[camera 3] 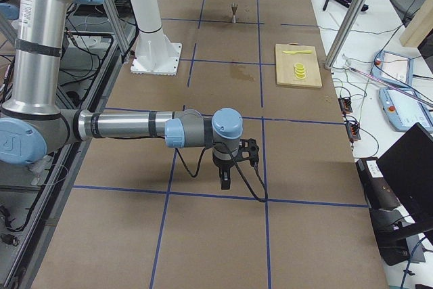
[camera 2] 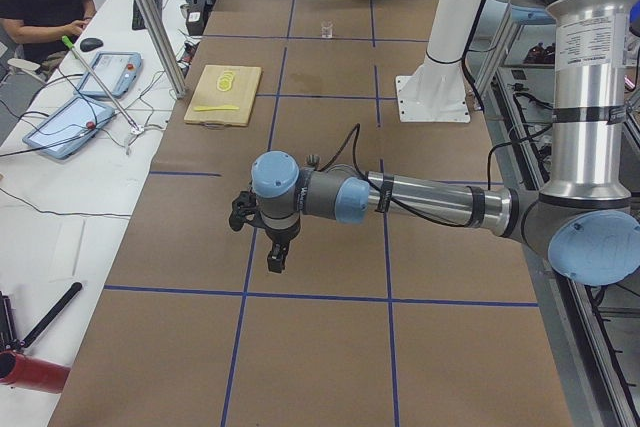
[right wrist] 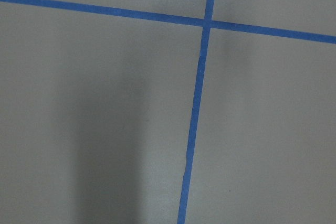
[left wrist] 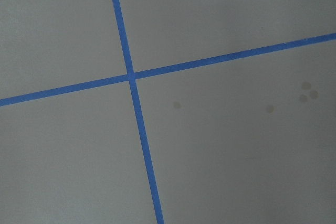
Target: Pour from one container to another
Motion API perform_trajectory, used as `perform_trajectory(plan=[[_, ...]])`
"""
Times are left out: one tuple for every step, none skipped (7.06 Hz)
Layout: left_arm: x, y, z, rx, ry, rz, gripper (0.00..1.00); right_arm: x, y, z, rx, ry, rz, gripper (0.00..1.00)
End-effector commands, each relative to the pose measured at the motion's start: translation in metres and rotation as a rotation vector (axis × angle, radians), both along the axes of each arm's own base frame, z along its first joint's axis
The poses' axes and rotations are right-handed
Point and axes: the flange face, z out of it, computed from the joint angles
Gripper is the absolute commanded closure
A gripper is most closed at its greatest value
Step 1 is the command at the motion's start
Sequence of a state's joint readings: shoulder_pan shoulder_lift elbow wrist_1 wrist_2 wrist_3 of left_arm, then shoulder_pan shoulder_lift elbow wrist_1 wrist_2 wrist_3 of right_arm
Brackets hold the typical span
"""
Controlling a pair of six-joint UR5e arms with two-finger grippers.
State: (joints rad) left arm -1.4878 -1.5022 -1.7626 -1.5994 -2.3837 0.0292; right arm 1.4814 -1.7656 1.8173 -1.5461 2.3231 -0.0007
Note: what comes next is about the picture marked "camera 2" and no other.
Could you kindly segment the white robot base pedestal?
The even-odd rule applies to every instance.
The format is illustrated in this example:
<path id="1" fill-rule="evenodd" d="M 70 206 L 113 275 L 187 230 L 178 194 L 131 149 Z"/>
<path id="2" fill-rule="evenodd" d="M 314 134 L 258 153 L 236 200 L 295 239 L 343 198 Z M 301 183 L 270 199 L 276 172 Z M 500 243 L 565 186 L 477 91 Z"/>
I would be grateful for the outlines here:
<path id="1" fill-rule="evenodd" d="M 462 72 L 465 49 L 482 0 L 439 0 L 424 61 L 396 78 L 403 123 L 468 123 Z"/>

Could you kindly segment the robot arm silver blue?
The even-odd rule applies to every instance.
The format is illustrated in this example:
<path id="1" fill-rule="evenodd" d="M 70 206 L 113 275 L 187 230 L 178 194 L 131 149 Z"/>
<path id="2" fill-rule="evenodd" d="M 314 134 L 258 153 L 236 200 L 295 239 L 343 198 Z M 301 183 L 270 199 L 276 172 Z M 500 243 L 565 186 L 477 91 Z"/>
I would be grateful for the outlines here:
<path id="1" fill-rule="evenodd" d="M 625 49 L 638 0 L 508 0 L 515 20 L 555 24 L 555 94 L 549 180 L 538 191 L 455 186 L 335 161 L 301 167 L 270 151 L 232 205 L 233 230 L 251 225 L 272 242 L 281 272 L 300 219 L 361 222 L 369 209 L 402 211 L 453 228 L 483 228 L 528 246 L 559 274 L 588 286 L 616 283 L 639 266 L 639 224 L 619 180 Z"/>

